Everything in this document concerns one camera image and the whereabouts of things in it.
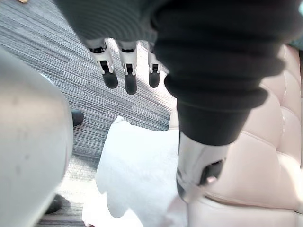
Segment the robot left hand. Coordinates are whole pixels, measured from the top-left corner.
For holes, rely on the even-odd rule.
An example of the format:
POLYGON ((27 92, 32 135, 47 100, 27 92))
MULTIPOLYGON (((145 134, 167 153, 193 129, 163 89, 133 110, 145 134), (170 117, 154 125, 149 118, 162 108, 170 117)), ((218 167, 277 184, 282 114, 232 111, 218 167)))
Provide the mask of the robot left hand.
POLYGON ((279 74, 279 49, 303 28, 298 0, 57 0, 81 42, 102 53, 104 38, 152 43, 177 99, 177 188, 190 202, 203 194, 222 153, 262 105, 263 78, 279 74))

